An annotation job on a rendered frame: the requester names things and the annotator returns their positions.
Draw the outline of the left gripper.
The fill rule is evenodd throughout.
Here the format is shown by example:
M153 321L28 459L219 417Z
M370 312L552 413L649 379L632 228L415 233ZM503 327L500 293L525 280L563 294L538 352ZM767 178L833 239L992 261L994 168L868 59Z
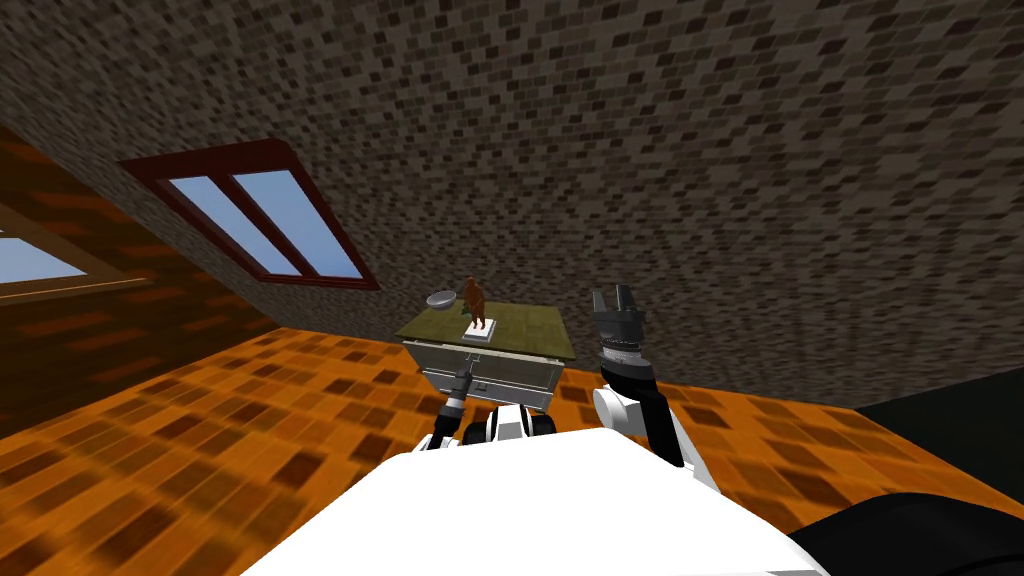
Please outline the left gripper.
M468 356L462 368L456 373L452 384L452 397L464 400L473 382L473 367L479 361L478 356Z

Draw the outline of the grey drawer front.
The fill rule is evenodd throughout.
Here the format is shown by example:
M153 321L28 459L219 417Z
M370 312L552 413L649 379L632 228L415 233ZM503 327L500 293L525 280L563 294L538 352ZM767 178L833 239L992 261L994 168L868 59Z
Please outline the grey drawer front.
M444 395L459 383L457 375L451 372L424 370L423 375L438 393ZM520 383L473 376L466 396L497 404L521 404L535 411L546 412L557 385L557 379Z
M403 345L429 383L444 394L470 360L475 382L539 390L553 390L564 369L562 361L540 356L420 341L404 341Z

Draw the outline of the grey cabinet with olive top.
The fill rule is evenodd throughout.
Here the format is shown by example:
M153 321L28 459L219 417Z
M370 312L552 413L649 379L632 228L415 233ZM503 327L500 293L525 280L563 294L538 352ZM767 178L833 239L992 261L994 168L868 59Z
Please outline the grey cabinet with olive top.
M575 359L561 314L555 307L487 302L486 316L496 321L496 327L492 340L481 343L462 338L470 324L463 306L464 301L458 298L450 310L427 307L399 329L396 337L402 343L420 341L546 357L562 361L564 367Z

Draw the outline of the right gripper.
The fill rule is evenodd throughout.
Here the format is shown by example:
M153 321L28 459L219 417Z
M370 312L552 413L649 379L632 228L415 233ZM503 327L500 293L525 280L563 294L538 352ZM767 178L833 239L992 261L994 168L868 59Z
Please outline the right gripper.
M607 349L640 351L645 339L646 314L638 310L628 285L617 284L617 310L610 310L600 291L593 292L595 325Z

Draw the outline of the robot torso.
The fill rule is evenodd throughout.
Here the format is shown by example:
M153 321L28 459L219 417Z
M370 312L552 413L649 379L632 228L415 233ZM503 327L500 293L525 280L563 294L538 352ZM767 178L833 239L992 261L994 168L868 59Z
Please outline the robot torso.
M402 453L242 576L829 576L724 496L598 427Z

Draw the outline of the window with brown wooden frame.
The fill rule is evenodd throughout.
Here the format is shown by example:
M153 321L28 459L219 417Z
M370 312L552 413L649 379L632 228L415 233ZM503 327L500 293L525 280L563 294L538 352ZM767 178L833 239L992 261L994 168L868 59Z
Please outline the window with brown wooden frame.
M0 204L0 308L152 284Z

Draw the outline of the window with dark red frame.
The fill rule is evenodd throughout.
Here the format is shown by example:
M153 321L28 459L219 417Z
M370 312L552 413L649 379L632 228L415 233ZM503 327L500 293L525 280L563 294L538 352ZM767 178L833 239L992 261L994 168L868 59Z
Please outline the window with dark red frame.
M380 288L297 153L282 139L119 164L261 282Z

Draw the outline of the brown figure on white base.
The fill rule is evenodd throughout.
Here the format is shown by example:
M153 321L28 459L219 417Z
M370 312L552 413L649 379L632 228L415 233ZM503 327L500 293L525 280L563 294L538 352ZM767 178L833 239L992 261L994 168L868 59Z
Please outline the brown figure on white base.
M463 290L463 314L468 314L470 324L463 333L466 341L488 343L494 335L496 321L486 316L486 298L481 285L468 277Z

